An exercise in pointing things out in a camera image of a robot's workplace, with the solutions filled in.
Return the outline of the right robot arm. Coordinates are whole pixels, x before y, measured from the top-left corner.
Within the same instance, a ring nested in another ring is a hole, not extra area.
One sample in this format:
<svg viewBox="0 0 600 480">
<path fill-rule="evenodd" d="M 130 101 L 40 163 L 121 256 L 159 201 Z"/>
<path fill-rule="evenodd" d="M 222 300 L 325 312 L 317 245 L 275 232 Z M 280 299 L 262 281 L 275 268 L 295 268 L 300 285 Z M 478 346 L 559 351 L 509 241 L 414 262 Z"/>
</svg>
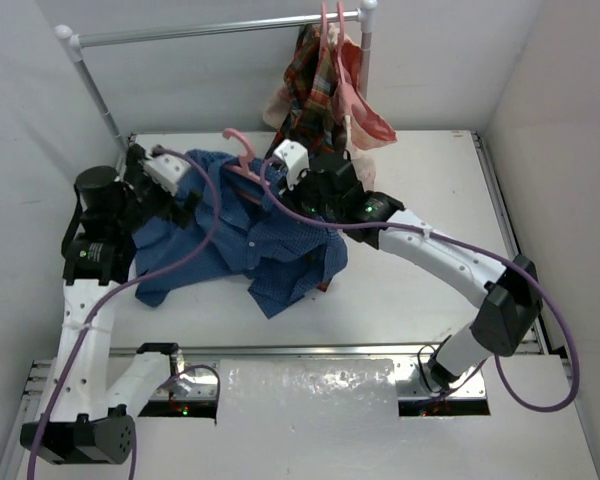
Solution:
<svg viewBox="0 0 600 480">
<path fill-rule="evenodd" d="M 273 157 L 285 174 L 278 185 L 290 210 L 413 263 L 476 307 L 476 317 L 434 350 L 421 375 L 426 385 L 445 391 L 472 365 L 516 352 L 542 308 L 529 283 L 537 276 L 531 260 L 497 260 L 447 238 L 399 200 L 365 189 L 346 155 Z"/>
</svg>

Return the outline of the pink plastic hanger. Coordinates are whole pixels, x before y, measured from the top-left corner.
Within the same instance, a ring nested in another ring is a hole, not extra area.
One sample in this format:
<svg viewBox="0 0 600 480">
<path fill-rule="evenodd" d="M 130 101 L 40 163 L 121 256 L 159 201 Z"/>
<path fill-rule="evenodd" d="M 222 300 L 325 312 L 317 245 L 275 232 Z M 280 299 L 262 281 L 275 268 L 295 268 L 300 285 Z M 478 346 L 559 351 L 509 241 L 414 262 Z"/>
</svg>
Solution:
<svg viewBox="0 0 600 480">
<path fill-rule="evenodd" d="M 251 170 L 251 162 L 256 158 L 255 149 L 251 141 L 243 133 L 234 128 L 224 129 L 222 131 L 222 136 L 226 140 L 237 140 L 244 149 L 244 152 L 237 156 L 237 164 L 225 164 L 224 168 L 249 182 L 258 185 L 260 189 L 263 189 L 262 185 L 268 186 L 268 181 L 261 182 L 260 177 Z"/>
</svg>

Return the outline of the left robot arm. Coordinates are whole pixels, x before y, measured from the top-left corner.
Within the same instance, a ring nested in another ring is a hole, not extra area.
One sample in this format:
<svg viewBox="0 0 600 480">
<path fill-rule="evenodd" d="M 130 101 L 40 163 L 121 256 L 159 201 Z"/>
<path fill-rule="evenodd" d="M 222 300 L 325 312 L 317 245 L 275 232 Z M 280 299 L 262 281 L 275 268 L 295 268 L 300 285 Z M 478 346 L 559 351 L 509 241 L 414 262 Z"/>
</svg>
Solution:
<svg viewBox="0 0 600 480">
<path fill-rule="evenodd" d="M 134 144 L 118 172 L 103 165 L 81 172 L 76 205 L 61 244 L 64 316 L 40 417 L 21 427 L 31 463 L 124 463 L 136 443 L 135 421 L 176 371 L 175 343 L 141 345 L 131 365 L 107 382 L 117 294 L 134 285 L 133 234 L 152 217 L 184 227 L 199 199 L 176 201 L 192 161 Z"/>
</svg>

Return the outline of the blue checked shirt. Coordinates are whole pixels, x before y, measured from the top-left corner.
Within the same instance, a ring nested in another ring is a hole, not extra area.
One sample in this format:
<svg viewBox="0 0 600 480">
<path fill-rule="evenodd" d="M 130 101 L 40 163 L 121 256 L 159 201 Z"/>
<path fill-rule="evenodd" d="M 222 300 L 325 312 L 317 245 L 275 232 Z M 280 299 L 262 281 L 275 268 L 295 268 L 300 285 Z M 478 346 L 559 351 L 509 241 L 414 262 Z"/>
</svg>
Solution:
<svg viewBox="0 0 600 480">
<path fill-rule="evenodd" d="M 174 289 L 243 275 L 249 293 L 271 318 L 329 283 L 348 263 L 347 245 L 334 230 L 298 222 L 276 208 L 254 182 L 228 170 L 237 158 L 224 152 L 190 150 L 188 157 L 207 173 L 187 173 L 176 201 L 201 195 L 186 228 L 154 217 L 134 235 L 136 271 L 152 273 L 189 255 L 207 234 L 213 237 L 195 258 L 158 278 L 141 282 L 137 300 L 163 303 Z"/>
</svg>

